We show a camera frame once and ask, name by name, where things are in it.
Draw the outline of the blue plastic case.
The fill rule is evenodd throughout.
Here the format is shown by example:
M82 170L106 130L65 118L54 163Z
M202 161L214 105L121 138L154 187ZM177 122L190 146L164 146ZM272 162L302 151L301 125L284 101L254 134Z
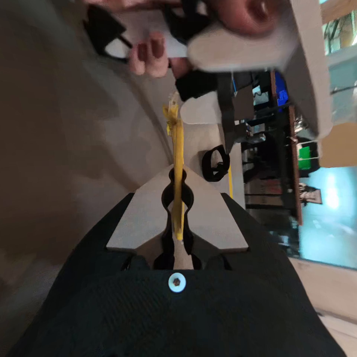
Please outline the blue plastic case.
M275 76L277 104L278 106L281 106L288 102L287 86L280 72L275 71L274 76Z

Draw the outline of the long wooden table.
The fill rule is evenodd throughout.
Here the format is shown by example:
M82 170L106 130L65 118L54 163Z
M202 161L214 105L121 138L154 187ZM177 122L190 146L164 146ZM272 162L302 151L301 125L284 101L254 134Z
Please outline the long wooden table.
M288 107L288 140L289 146L291 148L291 156L292 156L292 189L294 195L294 208L295 208L295 217L299 226L303 225L303 216L302 216L302 203L300 201L299 194L299 169L298 169L298 154L297 154L297 144L298 140L295 135L295 108L293 105L289 105Z

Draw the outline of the framed tag sign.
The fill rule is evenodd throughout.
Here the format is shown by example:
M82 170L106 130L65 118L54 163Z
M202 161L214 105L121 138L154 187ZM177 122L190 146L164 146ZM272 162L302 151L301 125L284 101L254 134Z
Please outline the framed tag sign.
M299 197L303 206L306 206L308 203L323 204L321 190L308 186L305 183L299 183Z

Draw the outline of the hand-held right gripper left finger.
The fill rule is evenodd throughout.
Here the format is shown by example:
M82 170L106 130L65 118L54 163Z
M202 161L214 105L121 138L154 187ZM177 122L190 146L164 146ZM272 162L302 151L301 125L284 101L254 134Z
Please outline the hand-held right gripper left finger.
M106 245L109 251L143 256L153 269L160 255L174 250L171 214L162 203L172 168L166 167L135 191Z

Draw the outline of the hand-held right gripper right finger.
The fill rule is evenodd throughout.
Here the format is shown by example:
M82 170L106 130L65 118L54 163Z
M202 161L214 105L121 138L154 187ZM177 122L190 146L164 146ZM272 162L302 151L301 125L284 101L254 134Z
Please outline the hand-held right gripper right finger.
M184 173L184 237L178 244L178 268L194 269L193 256L204 266L220 253L246 252L248 243L221 193L186 166Z

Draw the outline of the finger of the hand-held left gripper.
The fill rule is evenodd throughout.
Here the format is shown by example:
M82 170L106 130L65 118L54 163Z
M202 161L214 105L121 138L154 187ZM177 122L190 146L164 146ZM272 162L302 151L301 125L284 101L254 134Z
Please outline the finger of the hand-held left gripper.
M186 129L198 135L198 148L223 145L230 154L235 142L235 110L233 99L237 87L233 73L217 74L218 88L197 99L189 99L180 114Z
M290 100L316 139L329 135L332 98L318 1L281 1L276 28L262 38L242 37L214 24L192 38L187 56L210 73L277 70Z

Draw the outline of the person's left hand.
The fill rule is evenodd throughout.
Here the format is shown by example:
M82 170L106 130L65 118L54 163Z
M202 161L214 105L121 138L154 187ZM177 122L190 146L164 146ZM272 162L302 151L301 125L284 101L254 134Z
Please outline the person's left hand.
M202 1L208 15L228 31L245 37L261 38L271 33L279 21L279 3L272 0L208 0ZM134 45L129 56L131 71L153 78L166 75L169 66L174 78L179 79L192 71L185 57L169 58L166 40L160 32L150 33Z

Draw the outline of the green plastic bin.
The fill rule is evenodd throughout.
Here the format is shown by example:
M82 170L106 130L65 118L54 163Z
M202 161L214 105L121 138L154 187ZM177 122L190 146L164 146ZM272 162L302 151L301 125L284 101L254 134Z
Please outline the green plastic bin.
M297 147L298 154L298 168L301 171L310 170L311 168L311 153L310 146L298 146Z

